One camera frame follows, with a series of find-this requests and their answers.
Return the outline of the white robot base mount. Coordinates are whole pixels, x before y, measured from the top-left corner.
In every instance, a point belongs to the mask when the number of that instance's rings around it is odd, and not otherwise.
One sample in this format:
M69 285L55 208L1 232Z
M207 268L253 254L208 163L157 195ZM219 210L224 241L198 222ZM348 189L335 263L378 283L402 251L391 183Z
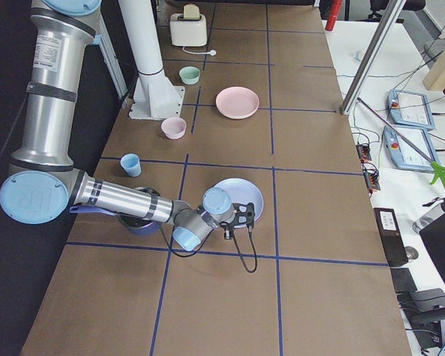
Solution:
M185 87L173 85L162 71L152 76L140 73L129 117L157 121L179 117L184 96Z

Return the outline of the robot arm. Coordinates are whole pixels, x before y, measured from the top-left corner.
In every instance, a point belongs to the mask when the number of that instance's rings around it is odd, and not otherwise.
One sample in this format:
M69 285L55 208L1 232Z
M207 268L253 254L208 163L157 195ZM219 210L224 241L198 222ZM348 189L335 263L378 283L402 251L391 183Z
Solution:
M78 152L96 142L89 125L74 114L85 49L101 29L99 1L33 1L30 20L37 30L22 144L10 157L0 187L0 206L24 224L48 223L80 205L126 214L174 227L182 248L196 248L213 230L230 229L236 205L220 188L208 189L198 208L181 200L127 188L77 168Z

